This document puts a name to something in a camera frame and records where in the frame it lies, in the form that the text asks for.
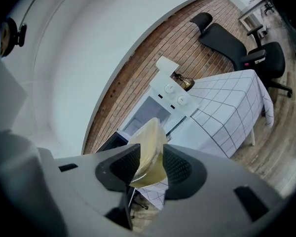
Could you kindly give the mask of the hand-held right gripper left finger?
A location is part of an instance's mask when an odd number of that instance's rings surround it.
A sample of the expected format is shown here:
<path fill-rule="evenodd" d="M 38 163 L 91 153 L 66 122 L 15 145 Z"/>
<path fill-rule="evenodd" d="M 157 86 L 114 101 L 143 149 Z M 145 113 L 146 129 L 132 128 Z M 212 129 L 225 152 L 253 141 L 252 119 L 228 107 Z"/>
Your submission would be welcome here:
<path fill-rule="evenodd" d="M 127 187 L 140 165 L 141 146 L 130 144 L 94 154 L 58 158 L 56 165 L 74 191 L 91 208 L 105 217 L 115 217 L 128 206 Z"/>

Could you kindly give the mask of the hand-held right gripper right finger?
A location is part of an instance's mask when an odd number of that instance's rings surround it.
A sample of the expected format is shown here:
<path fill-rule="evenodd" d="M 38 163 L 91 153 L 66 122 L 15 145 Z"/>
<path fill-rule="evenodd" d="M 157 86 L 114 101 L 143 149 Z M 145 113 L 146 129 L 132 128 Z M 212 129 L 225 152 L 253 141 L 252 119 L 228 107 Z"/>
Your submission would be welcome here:
<path fill-rule="evenodd" d="M 159 233 L 165 237 L 251 236 L 284 201 L 227 158 L 165 145 L 163 167 L 169 187 Z"/>

